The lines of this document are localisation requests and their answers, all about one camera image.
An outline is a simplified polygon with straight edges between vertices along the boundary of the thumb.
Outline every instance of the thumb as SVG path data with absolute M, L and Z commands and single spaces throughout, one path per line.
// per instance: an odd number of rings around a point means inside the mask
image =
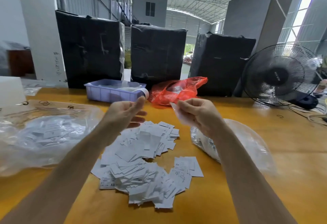
M 129 112 L 131 115 L 135 116 L 140 110 L 142 110 L 145 103 L 145 97 L 141 96 L 137 99 L 137 101 L 129 108 Z
M 183 111 L 187 112 L 187 113 L 191 113 L 193 115 L 197 115 L 198 114 L 198 111 L 199 111 L 199 108 L 200 107 L 196 107 L 196 106 L 193 106 L 185 101 L 178 101 L 177 103 L 178 107 L 180 107 Z

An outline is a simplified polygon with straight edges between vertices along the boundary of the white pillar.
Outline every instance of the white pillar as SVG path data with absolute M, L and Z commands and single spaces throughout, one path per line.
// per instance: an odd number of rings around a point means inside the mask
M 21 0 L 36 78 L 68 87 L 55 10 L 56 0 Z

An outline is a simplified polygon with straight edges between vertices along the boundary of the left hand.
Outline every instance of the left hand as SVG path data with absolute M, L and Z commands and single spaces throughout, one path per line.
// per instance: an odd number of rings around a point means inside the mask
M 124 129 L 140 126 L 140 123 L 143 123 L 145 119 L 137 117 L 137 115 L 147 115 L 146 111 L 142 111 L 144 103 L 144 97 L 138 98 L 136 102 L 120 101 L 112 103 L 96 129 L 103 135 L 114 136 L 115 139 Z

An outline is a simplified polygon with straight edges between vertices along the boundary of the dark window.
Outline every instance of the dark window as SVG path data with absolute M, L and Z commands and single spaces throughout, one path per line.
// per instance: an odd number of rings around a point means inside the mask
M 154 17 L 154 11 L 156 9 L 156 4 L 155 3 L 151 3 L 151 9 L 150 9 L 150 16 Z
M 145 7 L 145 16 L 150 16 L 150 6 L 151 6 L 151 3 L 147 2 L 146 7 Z
M 154 17 L 154 12 L 156 10 L 156 4 L 151 2 L 146 2 L 145 6 L 145 16 Z

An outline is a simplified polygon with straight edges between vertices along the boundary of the right arm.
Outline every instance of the right arm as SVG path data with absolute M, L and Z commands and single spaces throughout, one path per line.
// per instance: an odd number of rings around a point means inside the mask
M 241 224 L 297 223 L 212 102 L 192 98 L 179 101 L 178 106 L 186 118 L 214 141 Z

